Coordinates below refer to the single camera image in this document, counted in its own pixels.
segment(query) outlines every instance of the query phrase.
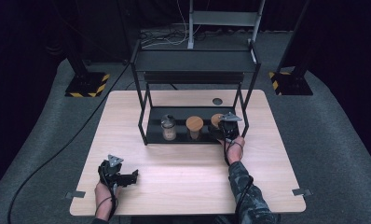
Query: table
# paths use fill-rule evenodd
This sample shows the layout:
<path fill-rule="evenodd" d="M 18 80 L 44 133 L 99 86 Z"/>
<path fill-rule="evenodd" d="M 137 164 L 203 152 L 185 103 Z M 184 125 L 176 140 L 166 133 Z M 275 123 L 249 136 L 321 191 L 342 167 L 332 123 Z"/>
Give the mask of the table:
<path fill-rule="evenodd" d="M 155 105 L 195 106 L 213 105 L 213 98 L 221 98 L 223 105 L 232 105 L 235 93 L 235 90 L 151 91 Z M 236 108 L 242 118 L 240 107 Z M 77 186 L 77 190 L 86 194 L 84 198 L 73 199 L 70 213 L 94 215 L 97 168 L 112 154 L 124 159 L 123 175 L 139 170 L 136 185 L 121 191 L 116 215 L 233 214 L 236 204 L 221 145 L 145 146 L 137 127 L 140 111 L 136 91 L 110 93 Z M 148 107 L 145 113 L 146 126 Z M 293 195 L 292 189 L 299 186 L 262 91 L 253 91 L 247 116 L 250 128 L 245 136 L 242 161 L 254 183 L 262 189 L 272 212 L 304 211 L 303 197 Z M 240 132 L 243 126 L 239 122 Z"/>

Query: lower shelf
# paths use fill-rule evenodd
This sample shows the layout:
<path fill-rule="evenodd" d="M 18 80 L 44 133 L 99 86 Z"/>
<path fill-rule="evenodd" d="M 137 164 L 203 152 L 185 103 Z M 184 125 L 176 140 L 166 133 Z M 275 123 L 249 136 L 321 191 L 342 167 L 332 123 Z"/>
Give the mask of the lower shelf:
<path fill-rule="evenodd" d="M 150 110 L 150 118 L 147 125 L 146 140 L 148 144 L 218 144 L 218 141 L 209 135 L 208 126 L 211 125 L 211 118 L 214 114 L 235 114 L 233 107 L 206 106 L 155 106 Z M 176 138 L 168 141 L 163 138 L 160 121 L 162 116 L 170 114 L 176 120 Z M 186 120 L 191 116 L 198 116 L 203 119 L 203 128 L 199 140 L 193 140 L 187 133 Z"/>

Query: person's left hand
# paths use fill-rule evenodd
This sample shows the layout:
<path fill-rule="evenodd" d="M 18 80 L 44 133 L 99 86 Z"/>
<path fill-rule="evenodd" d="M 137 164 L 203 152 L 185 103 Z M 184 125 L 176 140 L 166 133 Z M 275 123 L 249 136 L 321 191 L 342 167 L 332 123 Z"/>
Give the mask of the person's left hand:
<path fill-rule="evenodd" d="M 116 198 L 118 198 L 120 190 L 121 190 L 121 187 L 118 187 L 115 192 Z M 104 185 L 103 183 L 101 183 L 101 181 L 98 182 L 95 188 L 95 202 L 96 202 L 96 207 L 98 209 L 96 211 L 95 217 L 101 220 L 108 221 L 110 217 L 111 208 L 112 208 L 111 194 L 110 194 L 108 187 Z"/>

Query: person's right hand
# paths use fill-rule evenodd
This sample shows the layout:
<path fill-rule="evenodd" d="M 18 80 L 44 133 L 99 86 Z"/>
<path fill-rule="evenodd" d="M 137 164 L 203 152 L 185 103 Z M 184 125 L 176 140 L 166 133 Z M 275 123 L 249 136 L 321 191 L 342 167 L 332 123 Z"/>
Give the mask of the person's right hand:
<path fill-rule="evenodd" d="M 221 143 L 221 145 L 224 145 L 223 140 L 218 140 L 218 141 Z M 226 151 L 227 151 L 227 158 L 228 158 L 229 165 L 235 161 L 240 161 L 241 157 L 243 156 L 242 148 L 244 147 L 244 144 L 245 144 L 244 138 L 241 136 L 238 136 L 234 141 L 238 144 L 234 144 L 230 146 L 229 143 L 226 142 L 226 147 L 227 147 Z"/>

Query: gray floor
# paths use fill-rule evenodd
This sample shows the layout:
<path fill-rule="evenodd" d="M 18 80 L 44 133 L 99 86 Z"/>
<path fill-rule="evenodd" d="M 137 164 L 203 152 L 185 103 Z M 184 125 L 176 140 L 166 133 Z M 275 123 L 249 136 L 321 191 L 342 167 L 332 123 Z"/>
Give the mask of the gray floor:
<path fill-rule="evenodd" d="M 249 36 L 208 37 L 196 41 L 195 48 L 240 48 Z M 268 98 L 299 186 L 310 188 L 314 193 L 305 198 L 305 212 L 283 214 L 282 223 L 371 223 L 371 158 L 335 97 L 311 73 L 306 74 L 306 80 L 314 93 L 312 96 L 277 96 L 274 93 L 268 72 L 276 70 L 290 36 L 260 34 L 256 40 L 262 68 L 254 88 L 263 90 Z M 172 45 L 155 46 L 158 47 L 174 48 Z M 176 46 L 185 47 L 185 43 Z M 21 183 L 75 136 L 124 68 L 121 63 L 89 66 L 90 71 L 111 75 L 103 95 L 69 98 L 64 97 L 64 92 L 73 71 L 67 61 L 59 66 L 39 121 L 0 182 L 0 223 L 7 222 L 9 204 Z M 125 90 L 132 81 L 131 71 L 127 69 L 113 90 Z M 134 90 L 134 85 L 130 85 L 129 90 Z M 90 223 L 92 217 L 70 215 L 71 200 L 64 196 L 76 189 L 103 105 L 74 141 L 26 183 L 14 203 L 12 223 Z M 130 220 L 130 217 L 122 217 L 120 222 L 129 223 Z M 118 223 L 118 219 L 114 218 L 112 223 Z"/>

